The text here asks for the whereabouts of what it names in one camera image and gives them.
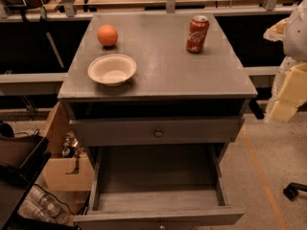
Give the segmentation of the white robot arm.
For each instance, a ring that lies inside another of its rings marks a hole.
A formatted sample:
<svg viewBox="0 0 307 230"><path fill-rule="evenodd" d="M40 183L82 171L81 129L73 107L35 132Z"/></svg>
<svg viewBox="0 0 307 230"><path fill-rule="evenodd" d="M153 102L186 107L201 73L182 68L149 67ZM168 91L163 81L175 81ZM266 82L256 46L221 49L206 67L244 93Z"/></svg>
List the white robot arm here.
<svg viewBox="0 0 307 230"><path fill-rule="evenodd" d="M291 13L284 34L284 54L298 61L307 61L307 0Z"/></svg>

